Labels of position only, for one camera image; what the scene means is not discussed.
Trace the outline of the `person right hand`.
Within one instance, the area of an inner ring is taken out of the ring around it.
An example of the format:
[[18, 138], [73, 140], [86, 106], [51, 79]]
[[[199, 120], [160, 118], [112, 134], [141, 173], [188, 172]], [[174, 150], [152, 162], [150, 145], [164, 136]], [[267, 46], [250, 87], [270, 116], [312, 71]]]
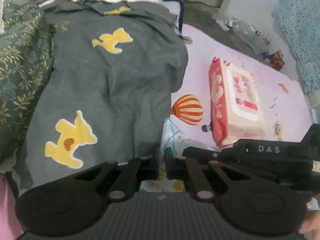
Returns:
[[302, 226], [299, 229], [299, 233], [304, 234], [313, 232], [313, 238], [319, 238], [319, 215], [320, 213], [318, 210], [309, 211], [303, 221]]

